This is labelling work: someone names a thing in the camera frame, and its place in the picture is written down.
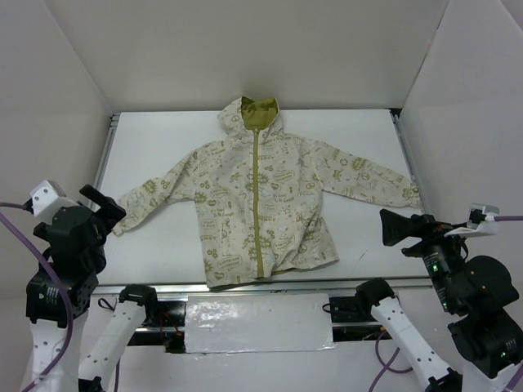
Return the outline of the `cream green printed hooded jacket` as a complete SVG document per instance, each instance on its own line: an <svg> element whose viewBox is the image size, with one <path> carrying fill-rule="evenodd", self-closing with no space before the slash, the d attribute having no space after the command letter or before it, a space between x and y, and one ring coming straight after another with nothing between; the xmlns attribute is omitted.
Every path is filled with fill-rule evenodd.
<svg viewBox="0 0 523 392"><path fill-rule="evenodd" d="M195 205L206 284L251 283L338 260L324 193L384 207L421 205L417 186L376 162L284 130L278 102L240 97L218 116L226 132L119 200L116 235L164 204Z"/></svg>

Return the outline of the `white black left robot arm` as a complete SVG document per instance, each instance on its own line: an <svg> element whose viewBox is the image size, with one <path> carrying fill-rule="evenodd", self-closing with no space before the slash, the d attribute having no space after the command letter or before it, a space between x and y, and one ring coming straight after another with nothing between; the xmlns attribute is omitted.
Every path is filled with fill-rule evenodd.
<svg viewBox="0 0 523 392"><path fill-rule="evenodd" d="M34 347L34 379L28 391L107 391L136 329L160 316L154 288L128 285L94 348L81 355L91 297L106 266L104 245L126 212L90 185L80 193L97 210L68 198L50 180L34 188L25 204L39 221L34 236L48 245L36 254L38 272L26 287L26 316Z"/></svg>

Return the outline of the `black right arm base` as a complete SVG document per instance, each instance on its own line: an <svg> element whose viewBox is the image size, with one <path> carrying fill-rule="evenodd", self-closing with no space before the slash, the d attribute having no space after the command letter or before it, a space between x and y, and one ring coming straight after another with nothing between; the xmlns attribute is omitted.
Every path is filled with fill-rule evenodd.
<svg viewBox="0 0 523 392"><path fill-rule="evenodd" d="M331 296L322 310L337 326L378 325L377 320L371 316L370 309L362 305L355 296Z"/></svg>

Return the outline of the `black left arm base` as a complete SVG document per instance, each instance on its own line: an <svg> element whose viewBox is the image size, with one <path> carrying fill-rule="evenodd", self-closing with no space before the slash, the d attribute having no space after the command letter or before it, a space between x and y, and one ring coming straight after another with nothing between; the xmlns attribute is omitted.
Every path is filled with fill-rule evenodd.
<svg viewBox="0 0 523 392"><path fill-rule="evenodd" d="M184 354L186 301L160 301L156 319L147 319L134 332L129 346L156 346L169 354Z"/></svg>

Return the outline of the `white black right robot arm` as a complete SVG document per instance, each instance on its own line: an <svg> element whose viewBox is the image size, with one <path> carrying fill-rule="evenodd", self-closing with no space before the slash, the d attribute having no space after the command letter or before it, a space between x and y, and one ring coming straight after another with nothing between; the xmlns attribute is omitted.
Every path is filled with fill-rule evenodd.
<svg viewBox="0 0 523 392"><path fill-rule="evenodd" d="M469 257L467 238L494 236L504 221L499 209L473 204L462 224L432 215L402 216L380 211L382 242L395 246L407 238L418 242L402 249L422 260L444 312L458 316L448 330L463 359L463 370L451 368L422 337L382 278L356 288L355 309L375 319L396 343L423 391L512 391L522 378L522 328L505 310L520 297L504 264L491 256Z"/></svg>

